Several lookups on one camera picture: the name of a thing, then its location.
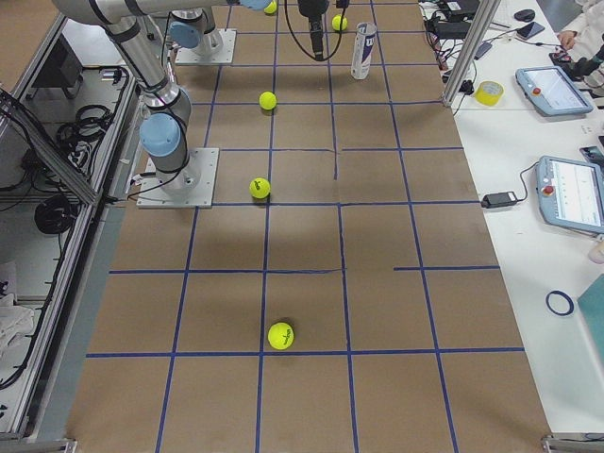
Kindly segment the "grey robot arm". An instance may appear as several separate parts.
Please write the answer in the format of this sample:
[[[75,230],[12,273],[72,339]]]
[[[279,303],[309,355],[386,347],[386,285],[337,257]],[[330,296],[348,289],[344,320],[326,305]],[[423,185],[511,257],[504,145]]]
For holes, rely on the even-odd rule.
[[[262,10],[267,1],[56,1],[54,5],[69,19],[98,25],[135,76],[150,116],[143,120],[140,142],[153,161],[158,183],[165,193],[187,193],[199,175],[191,163],[186,128],[191,101],[171,79],[164,59],[156,55],[141,31],[139,19],[163,12],[200,13],[214,6],[241,6]]]
[[[283,17],[288,31],[298,48],[310,59],[325,61],[332,54],[324,55],[324,15],[328,1],[297,1],[299,14],[309,26],[311,50],[305,49],[294,33],[290,13],[293,9],[287,1],[281,1]],[[230,63],[233,59],[236,30],[219,29],[211,8],[174,10],[167,22],[166,36],[176,48],[176,63],[188,65],[215,65]]]

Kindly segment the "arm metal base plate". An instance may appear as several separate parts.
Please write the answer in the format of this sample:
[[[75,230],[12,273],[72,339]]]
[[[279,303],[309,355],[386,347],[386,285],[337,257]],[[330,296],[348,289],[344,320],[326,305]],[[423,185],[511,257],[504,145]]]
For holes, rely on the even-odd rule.
[[[136,205],[141,209],[210,209],[213,202],[215,178],[219,160],[218,148],[193,148],[189,150],[189,163],[178,176],[157,172],[151,159],[147,160],[145,171],[152,176],[145,177]]]
[[[178,43],[176,65],[230,64],[234,57],[236,36],[234,28],[216,28],[208,34],[194,29],[191,38]]]

